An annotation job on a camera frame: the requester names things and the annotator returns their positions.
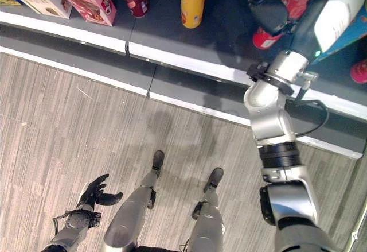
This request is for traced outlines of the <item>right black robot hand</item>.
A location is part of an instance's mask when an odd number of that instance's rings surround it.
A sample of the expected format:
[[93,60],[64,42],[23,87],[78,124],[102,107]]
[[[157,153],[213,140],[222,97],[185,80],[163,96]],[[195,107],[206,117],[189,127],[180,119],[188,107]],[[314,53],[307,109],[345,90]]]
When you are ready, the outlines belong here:
[[248,0],[259,24],[252,36],[259,49],[270,48],[286,34],[289,50],[313,61],[341,36],[364,0]]

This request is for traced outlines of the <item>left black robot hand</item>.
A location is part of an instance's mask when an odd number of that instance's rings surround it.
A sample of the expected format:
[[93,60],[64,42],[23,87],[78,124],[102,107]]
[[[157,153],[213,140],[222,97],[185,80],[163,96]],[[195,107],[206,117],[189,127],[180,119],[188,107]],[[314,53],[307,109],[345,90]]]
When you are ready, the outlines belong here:
[[87,189],[81,194],[77,207],[90,206],[91,211],[94,210],[95,204],[102,206],[112,206],[121,201],[123,193],[116,194],[105,193],[104,188],[107,186],[105,180],[109,177],[106,173],[96,178],[88,184]]

